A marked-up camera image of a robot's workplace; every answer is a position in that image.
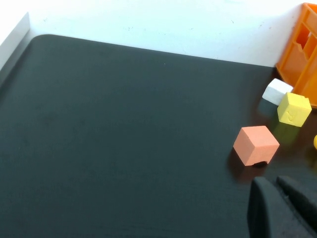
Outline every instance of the pink cube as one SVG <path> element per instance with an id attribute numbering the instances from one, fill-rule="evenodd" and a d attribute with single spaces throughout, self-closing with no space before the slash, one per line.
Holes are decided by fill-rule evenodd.
<path id="1" fill-rule="evenodd" d="M 233 145 L 245 166 L 269 163 L 278 147 L 278 141 L 264 125 L 241 128 Z"/>

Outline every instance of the white backdrop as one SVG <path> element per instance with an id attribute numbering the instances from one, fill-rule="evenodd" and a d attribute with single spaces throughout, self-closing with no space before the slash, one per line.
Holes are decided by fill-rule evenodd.
<path id="1" fill-rule="evenodd" d="M 29 0 L 25 7 L 30 14 L 29 37 L 49 33 L 274 66 L 291 34 L 301 3 L 300 0 Z"/>

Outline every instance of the black table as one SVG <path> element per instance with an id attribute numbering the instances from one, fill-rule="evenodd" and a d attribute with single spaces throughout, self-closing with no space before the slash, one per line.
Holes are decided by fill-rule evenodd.
<path id="1" fill-rule="evenodd" d="M 0 236 L 248 237 L 252 178 L 317 184 L 317 114 L 301 129 L 278 123 L 261 100 L 274 77 L 270 67 L 35 38 L 0 91 Z M 233 142 L 263 124 L 281 146 L 268 166 L 245 168 Z"/>

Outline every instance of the yellow cube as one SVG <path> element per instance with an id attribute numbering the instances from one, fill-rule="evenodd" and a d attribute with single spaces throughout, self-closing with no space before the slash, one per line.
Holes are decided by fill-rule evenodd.
<path id="1" fill-rule="evenodd" d="M 277 108 L 280 122 L 301 127 L 312 111 L 308 98 L 295 93 L 286 93 Z"/>

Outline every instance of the foam block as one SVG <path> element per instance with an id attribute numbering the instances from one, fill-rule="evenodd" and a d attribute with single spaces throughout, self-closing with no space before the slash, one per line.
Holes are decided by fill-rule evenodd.
<path id="1" fill-rule="evenodd" d="M 275 104 L 279 105 L 286 93 L 292 92 L 293 87 L 277 78 L 273 79 L 266 87 L 262 97 Z"/>
<path id="2" fill-rule="evenodd" d="M 241 128 L 233 145 L 245 166 L 269 163 L 278 147 L 278 141 L 264 125 Z"/>
<path id="3" fill-rule="evenodd" d="M 286 93 L 277 108 L 278 120 L 282 123 L 301 127 L 312 111 L 308 98 Z"/>

